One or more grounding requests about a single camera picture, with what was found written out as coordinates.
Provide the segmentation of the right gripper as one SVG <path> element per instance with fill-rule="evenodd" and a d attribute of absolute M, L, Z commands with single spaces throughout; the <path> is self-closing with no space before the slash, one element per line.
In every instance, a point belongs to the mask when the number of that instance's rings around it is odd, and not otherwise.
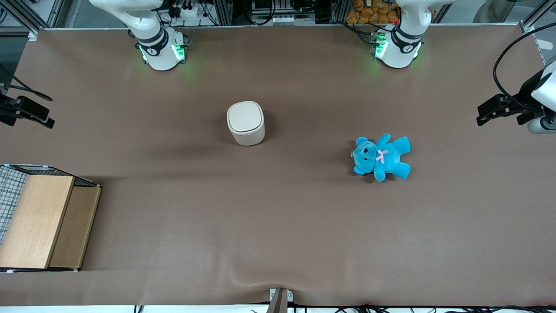
<path fill-rule="evenodd" d="M 10 127 L 14 126 L 18 115 L 22 119 L 27 119 L 39 123 L 40 125 L 52 129 L 55 121 L 50 117 L 50 110 L 36 103 L 28 97 L 18 97 L 17 99 L 0 94 L 0 122 Z"/>

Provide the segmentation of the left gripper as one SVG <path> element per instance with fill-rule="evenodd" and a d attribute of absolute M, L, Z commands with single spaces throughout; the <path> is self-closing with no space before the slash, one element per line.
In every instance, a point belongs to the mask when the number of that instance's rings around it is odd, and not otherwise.
<path fill-rule="evenodd" d="M 518 125 L 529 127 L 554 127 L 556 110 L 556 62 L 548 61 L 543 70 L 524 82 L 517 99 L 530 107 L 530 111 L 520 114 Z M 491 120 L 510 117 L 518 113 L 518 106 L 508 97 L 497 94 L 478 106 L 479 127 Z"/>

